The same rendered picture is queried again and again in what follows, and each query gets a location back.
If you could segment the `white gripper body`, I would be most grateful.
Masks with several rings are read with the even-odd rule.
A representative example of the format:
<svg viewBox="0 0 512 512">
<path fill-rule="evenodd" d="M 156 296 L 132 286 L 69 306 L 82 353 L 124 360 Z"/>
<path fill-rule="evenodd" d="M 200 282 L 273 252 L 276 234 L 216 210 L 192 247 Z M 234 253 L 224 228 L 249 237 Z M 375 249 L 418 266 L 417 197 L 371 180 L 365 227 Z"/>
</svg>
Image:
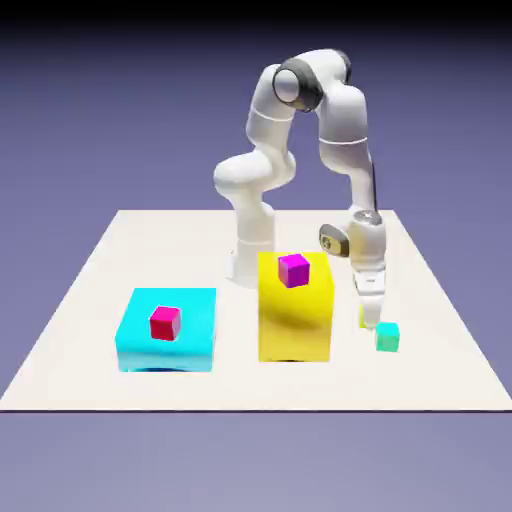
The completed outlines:
<svg viewBox="0 0 512 512">
<path fill-rule="evenodd" d="M 364 305 L 367 308 L 369 326 L 376 326 L 380 322 L 385 297 L 386 271 L 354 271 L 353 280 L 360 306 Z"/>
</svg>

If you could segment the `small teal cube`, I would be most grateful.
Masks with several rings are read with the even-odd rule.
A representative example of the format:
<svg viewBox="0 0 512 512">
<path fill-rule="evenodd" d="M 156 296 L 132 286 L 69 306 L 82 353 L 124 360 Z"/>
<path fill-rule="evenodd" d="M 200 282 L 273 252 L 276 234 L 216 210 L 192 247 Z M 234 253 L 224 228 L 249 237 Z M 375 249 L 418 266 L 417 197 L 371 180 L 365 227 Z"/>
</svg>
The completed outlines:
<svg viewBox="0 0 512 512">
<path fill-rule="evenodd" d="M 375 328 L 376 350 L 397 352 L 399 349 L 400 330 L 395 322 L 379 322 Z"/>
</svg>

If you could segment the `small magenta cube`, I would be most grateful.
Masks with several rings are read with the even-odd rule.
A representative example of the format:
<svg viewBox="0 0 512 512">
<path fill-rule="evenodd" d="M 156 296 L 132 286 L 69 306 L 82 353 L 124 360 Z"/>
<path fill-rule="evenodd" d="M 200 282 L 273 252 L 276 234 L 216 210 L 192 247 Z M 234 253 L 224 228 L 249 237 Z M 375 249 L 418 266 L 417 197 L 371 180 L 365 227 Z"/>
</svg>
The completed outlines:
<svg viewBox="0 0 512 512">
<path fill-rule="evenodd" d="M 278 277 L 287 288 L 307 285 L 310 279 L 310 262 L 300 253 L 279 256 Z"/>
</svg>

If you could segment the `small red cube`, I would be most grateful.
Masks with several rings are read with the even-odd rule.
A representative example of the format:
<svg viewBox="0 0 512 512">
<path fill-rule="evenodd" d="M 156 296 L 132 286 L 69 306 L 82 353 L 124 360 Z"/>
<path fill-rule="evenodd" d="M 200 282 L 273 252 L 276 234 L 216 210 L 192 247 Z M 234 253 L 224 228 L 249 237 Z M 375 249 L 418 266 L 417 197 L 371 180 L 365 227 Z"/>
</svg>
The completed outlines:
<svg viewBox="0 0 512 512">
<path fill-rule="evenodd" d="M 158 305 L 149 318 L 153 339 L 176 341 L 181 330 L 181 310 L 176 307 Z"/>
</svg>

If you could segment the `large yellow box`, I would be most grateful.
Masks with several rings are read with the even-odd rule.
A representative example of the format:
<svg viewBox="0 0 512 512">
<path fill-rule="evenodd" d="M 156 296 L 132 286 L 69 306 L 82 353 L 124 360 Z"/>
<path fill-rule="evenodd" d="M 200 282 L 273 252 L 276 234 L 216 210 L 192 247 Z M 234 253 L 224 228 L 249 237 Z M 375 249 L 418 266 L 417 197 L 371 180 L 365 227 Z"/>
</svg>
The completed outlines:
<svg viewBox="0 0 512 512">
<path fill-rule="evenodd" d="M 258 359 L 261 362 L 327 362 L 330 359 L 334 280 L 327 255 L 305 252 L 309 281 L 288 287 L 281 270 L 286 253 L 258 255 Z"/>
</svg>

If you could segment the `large cyan box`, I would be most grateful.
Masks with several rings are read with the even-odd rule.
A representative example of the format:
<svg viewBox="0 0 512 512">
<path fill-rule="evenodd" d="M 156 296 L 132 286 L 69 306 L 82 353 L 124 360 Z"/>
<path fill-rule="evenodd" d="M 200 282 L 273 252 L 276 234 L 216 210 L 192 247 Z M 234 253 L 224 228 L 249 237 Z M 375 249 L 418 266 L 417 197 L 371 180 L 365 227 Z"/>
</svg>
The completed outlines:
<svg viewBox="0 0 512 512">
<path fill-rule="evenodd" d="M 209 372 L 216 334 L 214 288 L 136 288 L 115 335 L 119 369 L 131 371 Z M 151 336 L 157 307 L 180 310 L 181 329 L 174 341 Z"/>
</svg>

